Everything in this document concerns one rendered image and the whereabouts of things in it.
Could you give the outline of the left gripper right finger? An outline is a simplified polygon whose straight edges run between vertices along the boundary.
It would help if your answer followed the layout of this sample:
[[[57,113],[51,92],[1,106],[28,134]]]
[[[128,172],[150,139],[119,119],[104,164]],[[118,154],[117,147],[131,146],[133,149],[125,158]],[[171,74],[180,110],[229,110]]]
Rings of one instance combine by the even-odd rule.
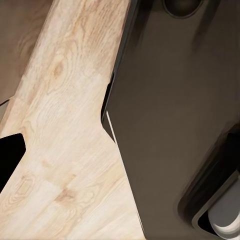
[[[240,135],[228,133],[224,145],[224,151],[240,173]]]

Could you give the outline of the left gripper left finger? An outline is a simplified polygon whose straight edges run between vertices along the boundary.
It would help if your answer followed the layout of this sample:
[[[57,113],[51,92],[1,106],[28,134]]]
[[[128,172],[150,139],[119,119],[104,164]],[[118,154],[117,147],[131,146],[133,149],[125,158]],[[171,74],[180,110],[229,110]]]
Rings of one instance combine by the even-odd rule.
[[[21,133],[0,138],[0,193],[26,152]]]

